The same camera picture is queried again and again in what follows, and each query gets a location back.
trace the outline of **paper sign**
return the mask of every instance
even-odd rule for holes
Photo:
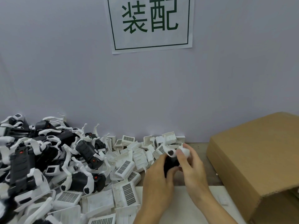
[[[112,53],[192,47],[194,0],[105,0]]]

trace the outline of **white wall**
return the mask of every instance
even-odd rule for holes
[[[112,55],[103,0],[0,0],[0,118],[207,142],[299,114],[299,0],[195,2],[193,48]]]

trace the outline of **mesh grille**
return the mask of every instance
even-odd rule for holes
[[[137,175],[136,173],[132,172],[132,173],[130,174],[130,176],[128,177],[128,181],[129,181],[129,182],[132,181],[133,178],[134,178],[136,175]]]
[[[57,199],[58,201],[74,203],[78,198],[77,193],[63,192],[60,197]]]
[[[127,137],[127,136],[124,136],[123,139],[124,139],[125,141],[134,142],[134,138],[133,138],[133,137]]]
[[[48,176],[48,175],[46,175],[46,179],[47,179],[48,183],[50,183],[50,181],[52,180],[52,178],[54,178],[54,176]]]
[[[61,189],[60,189],[60,187],[57,187],[57,188],[55,189],[55,191],[56,191],[56,195],[58,195],[59,193],[61,193]]]
[[[161,146],[161,147],[159,148],[159,151],[160,151],[162,154],[165,154],[165,151],[164,151],[164,149],[163,149],[163,146]]]
[[[112,224],[113,218],[98,219],[91,222],[91,224]]]
[[[171,145],[182,146],[183,143],[172,143]]]
[[[131,184],[124,185],[123,186],[123,191],[125,193],[125,197],[126,197],[126,201],[127,201],[128,206],[130,206],[131,204],[136,202]]]
[[[122,174],[125,171],[125,169],[129,166],[129,164],[130,164],[130,161],[128,161],[128,160],[125,161],[125,163],[119,168],[117,173]]]

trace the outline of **brown cardboard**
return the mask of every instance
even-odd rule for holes
[[[210,139],[211,161],[241,215],[251,223],[298,224],[299,116],[274,113]]]

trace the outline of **hand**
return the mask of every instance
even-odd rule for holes
[[[176,155],[181,166],[180,170],[184,173],[187,192],[193,203],[199,207],[206,196],[211,196],[204,164],[191,146],[183,144],[183,147],[190,150],[191,157],[187,159],[180,149],[176,150]]]
[[[134,224],[158,223],[163,213],[172,201],[174,185],[173,177],[178,167],[173,167],[164,176],[164,163],[167,154],[163,154],[147,170],[142,192],[142,207],[138,212]]]

